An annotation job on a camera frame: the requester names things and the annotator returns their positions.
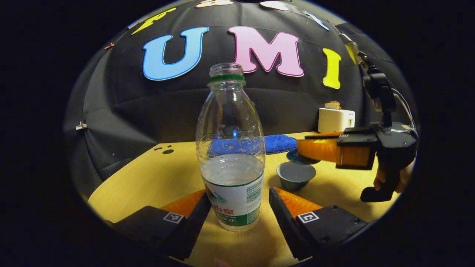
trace gray bowl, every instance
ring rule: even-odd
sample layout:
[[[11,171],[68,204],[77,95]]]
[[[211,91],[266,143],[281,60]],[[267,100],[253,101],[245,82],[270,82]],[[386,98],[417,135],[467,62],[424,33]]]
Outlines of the gray bowl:
[[[287,191],[302,189],[315,177],[317,171],[312,165],[284,162],[277,167],[282,187]]]

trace bottle label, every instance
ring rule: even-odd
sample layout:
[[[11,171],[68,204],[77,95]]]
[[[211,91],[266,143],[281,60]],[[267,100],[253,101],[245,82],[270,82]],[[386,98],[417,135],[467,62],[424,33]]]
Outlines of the bottle label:
[[[217,185],[203,179],[206,193],[217,218],[230,226],[244,226],[259,216],[263,176],[240,185]]]

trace letter m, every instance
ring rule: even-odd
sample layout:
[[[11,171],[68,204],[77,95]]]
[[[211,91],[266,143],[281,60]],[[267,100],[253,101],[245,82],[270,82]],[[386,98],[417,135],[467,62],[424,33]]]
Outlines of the letter m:
[[[296,36],[279,32],[272,42],[268,43],[256,29],[251,27],[230,27],[228,31],[233,33],[236,38],[234,63],[240,64],[244,72],[254,72],[257,69],[257,65],[251,61],[252,52],[267,72],[272,69],[280,54],[277,72],[287,76],[300,77],[304,75],[297,51],[299,38]]]

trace blue towel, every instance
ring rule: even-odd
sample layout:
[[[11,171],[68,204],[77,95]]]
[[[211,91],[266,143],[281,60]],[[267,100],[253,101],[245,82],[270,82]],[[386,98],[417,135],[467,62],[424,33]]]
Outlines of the blue towel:
[[[211,141],[208,154],[222,155],[234,153],[257,153],[259,151],[258,139],[220,139]],[[297,147],[295,138],[283,134],[269,135],[264,137],[266,154],[276,154],[291,150]]]

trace wooden table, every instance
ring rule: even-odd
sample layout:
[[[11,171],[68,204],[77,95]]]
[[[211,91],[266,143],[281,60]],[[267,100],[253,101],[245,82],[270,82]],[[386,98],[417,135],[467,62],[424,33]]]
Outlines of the wooden table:
[[[303,139],[314,134],[293,133]],[[288,161],[286,153],[266,156],[261,213],[256,226],[245,232],[222,228],[210,209],[190,258],[192,266],[209,267],[215,258],[238,266],[289,266],[299,261],[290,249],[270,208],[270,187],[282,188],[277,166]],[[323,207],[338,205],[365,221],[381,217],[398,197],[391,201],[364,203],[361,190],[372,186],[378,167],[371,171],[336,169],[335,163],[321,161],[313,165],[316,176],[301,190],[293,192]],[[118,222],[144,206],[161,207],[204,188],[196,158],[195,142],[161,143],[99,186],[88,203],[103,219]]]

